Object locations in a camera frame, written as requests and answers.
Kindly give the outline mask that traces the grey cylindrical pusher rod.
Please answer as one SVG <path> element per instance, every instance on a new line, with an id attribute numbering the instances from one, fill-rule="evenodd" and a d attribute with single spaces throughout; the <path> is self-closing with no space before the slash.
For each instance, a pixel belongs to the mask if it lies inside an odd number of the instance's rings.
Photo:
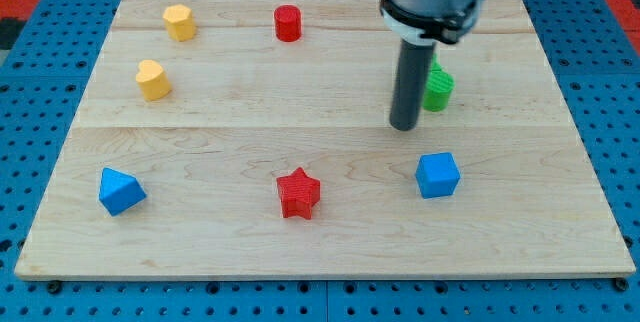
<path id="1" fill-rule="evenodd" d="M 399 131 L 410 131 L 417 124 L 434 50 L 434 43 L 401 43 L 389 114 L 391 126 Z"/>

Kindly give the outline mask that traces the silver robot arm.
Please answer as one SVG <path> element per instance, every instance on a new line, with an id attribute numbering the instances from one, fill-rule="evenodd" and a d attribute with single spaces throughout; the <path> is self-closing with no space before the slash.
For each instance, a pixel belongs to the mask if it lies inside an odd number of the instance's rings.
<path id="1" fill-rule="evenodd" d="M 477 23 L 484 0 L 379 0 L 385 25 L 401 39 L 389 113 L 399 131 L 415 128 L 438 42 L 458 43 Z"/>

